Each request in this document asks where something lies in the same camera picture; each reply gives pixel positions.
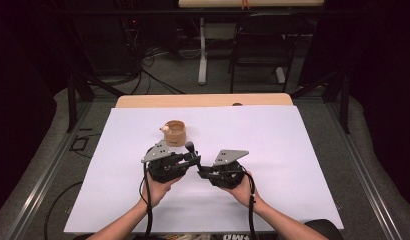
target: table leg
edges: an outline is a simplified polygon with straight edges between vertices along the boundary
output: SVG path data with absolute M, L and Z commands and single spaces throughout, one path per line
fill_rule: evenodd
M 205 23 L 204 18 L 201 18 L 201 25 L 200 25 L 200 32 L 201 32 L 201 61 L 199 65 L 199 85 L 206 84 L 206 49 L 205 49 Z

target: gray carpet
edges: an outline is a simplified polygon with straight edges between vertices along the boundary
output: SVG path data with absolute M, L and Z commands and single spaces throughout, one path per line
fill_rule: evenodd
M 301 56 L 305 53 L 306 49 L 302 53 L 299 52 L 292 73 L 292 80 L 297 79 L 299 75 L 301 61 L 303 60 Z M 145 67 L 145 69 L 158 79 L 186 93 L 227 93 L 230 78 L 230 75 L 227 74 L 227 51 L 224 48 L 219 49 L 218 44 L 216 44 L 215 51 L 210 50 L 208 56 L 208 76 L 205 86 L 197 85 L 197 58 L 195 60 L 183 59 L 164 54 L 155 57 L 152 67 Z M 244 70 L 239 70 L 240 76 L 250 74 L 248 71 L 243 73 L 242 71 Z M 270 76 L 267 71 L 262 71 L 260 74 L 263 75 L 263 82 L 274 81 L 274 76 Z M 122 81 L 123 77 L 105 80 L 110 83 L 124 82 Z M 129 93 L 133 90 L 136 82 L 137 79 L 119 84 L 116 87 L 125 93 Z M 274 88 L 264 86 L 261 89 L 252 89 L 250 86 L 239 85 L 236 89 L 240 92 L 277 91 L 277 87 L 279 86 L 276 85 Z M 288 92 L 294 91 L 295 87 L 296 83 L 292 81 L 289 84 Z M 79 138 L 92 135 L 87 137 L 89 140 L 86 149 L 79 151 L 79 153 L 86 156 L 93 154 L 99 139 L 99 136 L 95 134 L 101 133 L 109 110 L 116 102 L 116 99 L 104 90 L 97 87 L 93 87 L 93 89 L 97 98 L 94 103 L 87 105 L 90 108 L 88 109 L 89 112 L 85 119 L 80 119 L 81 125 L 75 134 Z M 145 93 L 171 94 L 169 90 L 156 81 L 143 76 L 135 94 Z M 321 94 L 321 89 L 317 89 L 310 95 L 318 96 L 319 94 Z M 6 239 L 7 236 L 10 236 L 9 231 L 12 230 L 16 220 L 19 219 L 21 209 L 23 209 L 26 200 L 36 187 L 39 177 L 44 174 L 52 159 L 56 157 L 56 151 L 61 146 L 63 139 L 65 137 L 76 138 L 76 136 L 65 133 L 68 124 L 66 91 L 57 94 L 55 99 L 58 102 L 58 109 L 53 124 L 20 183 L 0 210 L 0 239 Z M 371 139 L 365 125 L 362 109 L 359 103 L 353 99 L 351 100 L 349 119 L 351 138 L 357 145 L 359 154 L 365 160 L 365 164 L 367 164 L 370 175 L 380 194 L 385 199 L 387 208 L 400 230 L 402 239 L 410 239 L 410 206 L 401 198 L 389 177 L 378 164 L 377 158 L 371 150 Z M 295 104 L 300 109 L 330 191 L 340 207 L 339 214 L 345 225 L 342 235 L 345 239 L 386 239 L 380 222 L 368 201 L 368 196 L 357 178 L 351 153 L 342 139 L 341 132 L 336 127 L 337 122 L 333 121 L 329 114 L 327 105 L 323 104 L 320 99 L 297 100 Z M 35 215 L 27 221 L 27 228 L 24 229 L 24 231 L 26 230 L 25 234 L 22 234 L 23 239 L 41 239 L 46 212 L 51 207 L 52 202 L 66 187 L 83 180 L 90 159 L 74 151 L 68 151 L 68 148 L 64 151 L 61 164 L 57 169 L 56 176 L 51 179 L 51 185 L 46 195 L 43 199 L 40 199 L 42 200 L 40 207 L 34 209 L 37 210 L 34 211 Z M 68 217 L 66 212 L 73 205 L 78 190 L 79 186 L 72 188 L 55 206 L 49 220 L 49 239 L 72 239 L 72 236 L 63 234 L 62 230 Z

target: hand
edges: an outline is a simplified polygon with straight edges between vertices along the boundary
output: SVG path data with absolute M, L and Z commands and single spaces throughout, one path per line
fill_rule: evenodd
M 173 179 L 169 182 L 166 183 L 160 183 L 156 182 L 152 179 L 151 175 L 147 174 L 148 177 L 148 183 L 149 183 L 149 190 L 151 194 L 151 204 L 152 207 L 155 207 L 156 205 L 159 204 L 159 202 L 162 200 L 162 198 L 165 196 L 165 194 L 170 191 L 171 185 L 174 183 L 178 182 L 181 177 Z M 148 200 L 148 194 L 146 191 L 146 184 L 143 184 L 143 189 L 142 189 L 142 196 L 146 201 Z
M 249 178 L 246 174 L 243 176 L 242 182 L 237 187 L 233 189 L 221 189 L 233 195 L 233 197 L 243 206 L 249 207 L 249 199 L 251 197 L 251 186 L 249 184 Z M 257 201 L 257 199 L 260 199 L 260 196 L 258 194 L 258 190 L 255 187 L 255 201 Z

